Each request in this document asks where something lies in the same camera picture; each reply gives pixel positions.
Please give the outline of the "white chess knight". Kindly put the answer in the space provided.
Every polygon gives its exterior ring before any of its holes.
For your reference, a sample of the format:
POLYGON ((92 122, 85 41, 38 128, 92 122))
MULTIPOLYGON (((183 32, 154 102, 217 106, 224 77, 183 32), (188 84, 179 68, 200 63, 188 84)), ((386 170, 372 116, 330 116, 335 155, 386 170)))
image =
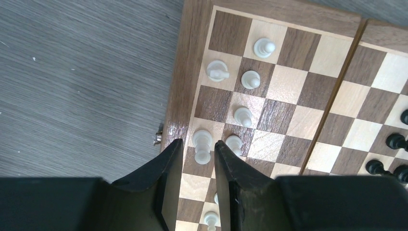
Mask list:
POLYGON ((221 60, 210 62, 206 68, 206 74, 214 82, 220 82, 230 77, 227 65, 221 60))

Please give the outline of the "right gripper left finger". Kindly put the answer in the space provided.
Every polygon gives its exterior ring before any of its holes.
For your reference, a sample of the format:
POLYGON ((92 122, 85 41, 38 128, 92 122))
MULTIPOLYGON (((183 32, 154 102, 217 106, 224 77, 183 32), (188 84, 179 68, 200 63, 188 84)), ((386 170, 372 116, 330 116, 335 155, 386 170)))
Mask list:
POLYGON ((173 231, 183 140, 108 183, 101 177, 2 177, 3 231, 173 231))

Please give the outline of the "wooden chess board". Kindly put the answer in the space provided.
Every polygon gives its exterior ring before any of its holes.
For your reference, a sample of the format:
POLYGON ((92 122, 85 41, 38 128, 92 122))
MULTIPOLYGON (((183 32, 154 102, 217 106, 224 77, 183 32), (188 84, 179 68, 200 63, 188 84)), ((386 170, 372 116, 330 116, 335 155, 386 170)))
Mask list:
POLYGON ((186 0, 162 136, 184 140, 177 231, 205 231, 214 200, 214 145, 235 135, 240 158, 264 175, 365 175, 370 160, 397 172, 408 152, 386 139, 408 134, 408 29, 305 0, 186 0), (268 58, 258 39, 276 45, 268 58), (214 82, 208 64, 229 78, 214 82), (260 75, 246 89, 242 75, 260 75), (195 159, 207 130, 211 160, 195 159))

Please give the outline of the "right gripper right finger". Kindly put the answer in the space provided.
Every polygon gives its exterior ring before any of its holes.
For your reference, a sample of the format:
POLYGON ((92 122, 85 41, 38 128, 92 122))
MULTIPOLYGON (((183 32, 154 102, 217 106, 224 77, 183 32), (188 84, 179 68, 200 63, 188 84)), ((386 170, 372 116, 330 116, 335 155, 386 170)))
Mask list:
POLYGON ((390 176, 279 176, 214 148, 224 231, 405 231, 408 192, 390 176))

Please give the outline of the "tall white chess piece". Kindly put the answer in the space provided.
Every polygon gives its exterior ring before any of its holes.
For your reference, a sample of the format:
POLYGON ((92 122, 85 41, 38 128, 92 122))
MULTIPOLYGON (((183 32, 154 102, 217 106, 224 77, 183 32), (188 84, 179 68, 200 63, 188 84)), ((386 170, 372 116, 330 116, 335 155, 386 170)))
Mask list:
POLYGON ((210 145, 212 141, 212 135, 207 130, 198 130, 193 134, 192 143, 195 148, 194 159, 198 164, 205 165, 210 162, 210 145))

